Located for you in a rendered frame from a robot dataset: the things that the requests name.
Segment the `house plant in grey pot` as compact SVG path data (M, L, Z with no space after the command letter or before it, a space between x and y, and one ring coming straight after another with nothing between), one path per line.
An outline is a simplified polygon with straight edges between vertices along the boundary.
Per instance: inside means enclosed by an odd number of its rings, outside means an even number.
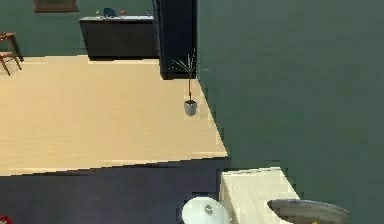
M206 71L200 69L201 61L197 56L197 49L193 49L184 58L178 57L172 61L171 68L188 75L188 98L184 101L184 112L187 116L194 116L197 113L198 104L192 97L192 81L198 79L198 73Z

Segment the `tall dark cupboard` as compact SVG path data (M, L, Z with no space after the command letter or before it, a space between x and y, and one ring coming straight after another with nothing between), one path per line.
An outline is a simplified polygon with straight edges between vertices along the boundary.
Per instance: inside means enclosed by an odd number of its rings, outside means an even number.
M152 0L163 80L188 79L177 62L197 54L197 0Z

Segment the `white round lamp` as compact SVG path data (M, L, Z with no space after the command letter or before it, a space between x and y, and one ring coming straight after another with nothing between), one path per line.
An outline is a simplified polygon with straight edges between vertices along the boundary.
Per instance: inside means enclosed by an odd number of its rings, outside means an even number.
M230 224L227 210L210 197L194 197L182 208L184 224Z

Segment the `cream wooden side table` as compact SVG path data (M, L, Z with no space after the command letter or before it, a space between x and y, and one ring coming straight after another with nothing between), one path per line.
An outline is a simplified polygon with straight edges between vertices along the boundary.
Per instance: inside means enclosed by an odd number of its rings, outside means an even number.
M280 167L228 171L221 174L219 200L231 224L290 224L267 205L274 199L298 199Z

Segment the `black kitchen counter cabinet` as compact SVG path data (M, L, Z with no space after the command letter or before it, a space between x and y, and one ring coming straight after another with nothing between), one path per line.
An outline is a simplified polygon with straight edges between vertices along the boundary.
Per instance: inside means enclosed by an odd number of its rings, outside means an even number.
M152 16L84 17L79 25L90 60L158 57Z

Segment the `grey oval dish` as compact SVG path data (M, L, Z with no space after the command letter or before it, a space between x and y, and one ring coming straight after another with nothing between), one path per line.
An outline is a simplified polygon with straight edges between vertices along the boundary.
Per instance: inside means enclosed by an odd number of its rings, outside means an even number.
M273 199L268 207L291 224L347 224L348 210L339 206L304 199Z

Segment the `brown wooden chair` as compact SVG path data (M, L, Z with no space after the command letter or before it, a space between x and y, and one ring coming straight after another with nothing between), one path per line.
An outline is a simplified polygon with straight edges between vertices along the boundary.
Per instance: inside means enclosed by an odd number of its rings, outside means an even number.
M24 58L21 55L15 32L0 32L0 43L2 42L8 43L8 49L6 51L0 50L0 64L7 74L11 75L7 62L14 60L17 67L22 69L20 63L24 61Z

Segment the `brown framed wall picture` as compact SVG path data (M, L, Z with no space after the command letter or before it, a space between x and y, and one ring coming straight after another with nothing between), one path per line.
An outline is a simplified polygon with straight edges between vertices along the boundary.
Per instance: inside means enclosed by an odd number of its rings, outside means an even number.
M36 13L77 12L77 0L33 0Z

